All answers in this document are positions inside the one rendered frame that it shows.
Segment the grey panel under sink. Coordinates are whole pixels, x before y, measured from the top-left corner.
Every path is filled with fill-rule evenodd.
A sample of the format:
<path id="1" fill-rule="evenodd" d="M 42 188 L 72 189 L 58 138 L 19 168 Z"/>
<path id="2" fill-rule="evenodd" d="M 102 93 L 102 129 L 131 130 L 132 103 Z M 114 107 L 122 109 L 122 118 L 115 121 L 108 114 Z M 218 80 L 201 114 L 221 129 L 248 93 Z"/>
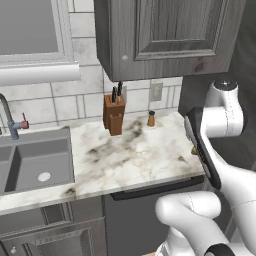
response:
<path id="1" fill-rule="evenodd" d="M 0 236 L 49 225 L 90 221 L 103 217 L 102 197 L 92 197 L 0 215 Z"/>

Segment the white window sill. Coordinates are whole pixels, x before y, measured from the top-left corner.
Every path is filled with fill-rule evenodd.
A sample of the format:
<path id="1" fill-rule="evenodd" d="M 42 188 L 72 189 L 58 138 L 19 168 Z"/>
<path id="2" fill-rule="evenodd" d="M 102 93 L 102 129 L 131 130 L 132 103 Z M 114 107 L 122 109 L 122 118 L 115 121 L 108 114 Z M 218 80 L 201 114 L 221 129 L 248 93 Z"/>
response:
<path id="1" fill-rule="evenodd" d="M 79 79 L 80 72 L 77 62 L 0 68 L 0 86 L 75 81 Z"/>

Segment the grey kitchen sink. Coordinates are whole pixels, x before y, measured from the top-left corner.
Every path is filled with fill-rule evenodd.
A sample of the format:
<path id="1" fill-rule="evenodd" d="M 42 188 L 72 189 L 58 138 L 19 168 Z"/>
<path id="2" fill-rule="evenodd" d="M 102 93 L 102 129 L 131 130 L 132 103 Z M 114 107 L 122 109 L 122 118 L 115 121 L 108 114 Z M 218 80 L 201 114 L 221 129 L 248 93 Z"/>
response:
<path id="1" fill-rule="evenodd" d="M 68 128 L 0 138 L 0 195 L 74 181 Z"/>

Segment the grey base cupboard door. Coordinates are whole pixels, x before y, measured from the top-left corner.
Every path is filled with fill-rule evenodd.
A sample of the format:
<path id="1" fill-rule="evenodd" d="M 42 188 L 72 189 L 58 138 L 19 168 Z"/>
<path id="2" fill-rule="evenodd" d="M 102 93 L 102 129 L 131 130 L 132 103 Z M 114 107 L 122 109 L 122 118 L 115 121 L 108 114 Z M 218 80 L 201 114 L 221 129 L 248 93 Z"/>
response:
<path id="1" fill-rule="evenodd" d="M 107 256 L 105 218 L 0 238 L 0 256 Z"/>

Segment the grey tap with red lever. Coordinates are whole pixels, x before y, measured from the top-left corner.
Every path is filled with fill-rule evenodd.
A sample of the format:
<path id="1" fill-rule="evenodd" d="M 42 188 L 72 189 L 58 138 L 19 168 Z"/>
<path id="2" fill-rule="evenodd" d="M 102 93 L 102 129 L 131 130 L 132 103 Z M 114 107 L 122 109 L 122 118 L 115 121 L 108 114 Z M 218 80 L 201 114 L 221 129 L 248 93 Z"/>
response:
<path id="1" fill-rule="evenodd" d="M 1 101 L 1 103 L 3 105 L 3 108 L 4 108 L 4 112 L 5 112 L 5 115 L 6 115 L 6 118 L 7 118 L 7 125 L 8 125 L 8 128 L 9 128 L 11 137 L 12 137 L 13 140 L 17 140 L 19 138 L 18 130 L 19 129 L 28 129 L 29 128 L 29 122 L 26 119 L 25 114 L 22 114 L 23 121 L 15 122 L 13 120 L 8 102 L 7 102 L 5 96 L 2 93 L 0 93 L 0 101 Z"/>

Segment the brown wooden knife block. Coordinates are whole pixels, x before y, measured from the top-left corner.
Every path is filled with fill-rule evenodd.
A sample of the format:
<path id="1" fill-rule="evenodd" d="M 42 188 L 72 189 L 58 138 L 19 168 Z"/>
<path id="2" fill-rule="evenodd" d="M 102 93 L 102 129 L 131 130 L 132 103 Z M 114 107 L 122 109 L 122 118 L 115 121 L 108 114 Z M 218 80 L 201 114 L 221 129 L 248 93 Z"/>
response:
<path id="1" fill-rule="evenodd" d="M 104 127 L 109 130 L 111 136 L 122 134 L 125 106 L 123 96 L 116 99 L 115 103 L 112 103 L 111 94 L 104 96 L 103 123 Z"/>

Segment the brown shaker with black top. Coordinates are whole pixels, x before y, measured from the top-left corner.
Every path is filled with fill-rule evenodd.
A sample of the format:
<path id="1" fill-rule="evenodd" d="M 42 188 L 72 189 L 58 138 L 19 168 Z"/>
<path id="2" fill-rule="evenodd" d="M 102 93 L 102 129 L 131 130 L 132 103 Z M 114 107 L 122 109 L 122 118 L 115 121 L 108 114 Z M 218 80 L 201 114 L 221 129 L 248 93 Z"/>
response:
<path id="1" fill-rule="evenodd" d="M 154 127 L 155 126 L 155 111 L 149 111 L 149 117 L 148 117 L 148 122 L 147 125 L 149 127 Z"/>

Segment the dark grey dishwasher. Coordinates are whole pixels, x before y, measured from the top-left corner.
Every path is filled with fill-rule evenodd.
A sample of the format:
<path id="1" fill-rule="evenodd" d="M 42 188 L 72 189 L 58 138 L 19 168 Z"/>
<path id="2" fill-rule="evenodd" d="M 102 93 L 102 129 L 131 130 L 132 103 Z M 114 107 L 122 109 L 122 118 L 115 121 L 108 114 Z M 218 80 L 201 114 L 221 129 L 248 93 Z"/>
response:
<path id="1" fill-rule="evenodd" d="M 127 192 L 158 187 L 188 179 L 190 178 L 130 189 Z M 200 191 L 202 186 L 203 182 L 184 189 L 121 201 L 115 201 L 111 197 L 111 193 L 105 195 L 108 256 L 142 256 L 155 252 L 168 233 L 168 227 L 156 217 L 156 201 L 165 195 Z"/>

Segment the white framed window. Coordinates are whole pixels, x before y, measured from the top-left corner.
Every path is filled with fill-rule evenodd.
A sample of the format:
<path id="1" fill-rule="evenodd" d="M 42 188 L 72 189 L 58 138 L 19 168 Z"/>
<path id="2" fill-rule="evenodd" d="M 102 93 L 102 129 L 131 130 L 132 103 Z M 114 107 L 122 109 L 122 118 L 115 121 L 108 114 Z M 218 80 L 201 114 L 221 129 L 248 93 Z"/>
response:
<path id="1" fill-rule="evenodd" d="M 0 0 L 0 66 L 73 61 L 68 0 Z"/>

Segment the tall dark grey cupboard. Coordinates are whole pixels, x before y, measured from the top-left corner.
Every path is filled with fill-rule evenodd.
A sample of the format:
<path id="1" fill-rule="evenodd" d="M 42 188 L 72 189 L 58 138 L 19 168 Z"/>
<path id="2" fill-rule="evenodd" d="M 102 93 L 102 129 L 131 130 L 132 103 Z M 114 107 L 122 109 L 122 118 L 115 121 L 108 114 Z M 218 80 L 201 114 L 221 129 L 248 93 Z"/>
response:
<path id="1" fill-rule="evenodd" d="M 256 0 L 247 0 L 232 60 L 227 73 L 184 76 L 178 112 L 203 106 L 209 85 L 233 78 L 239 85 L 239 102 L 248 117 L 239 137 L 211 139 L 214 149 L 231 165 L 256 171 Z"/>

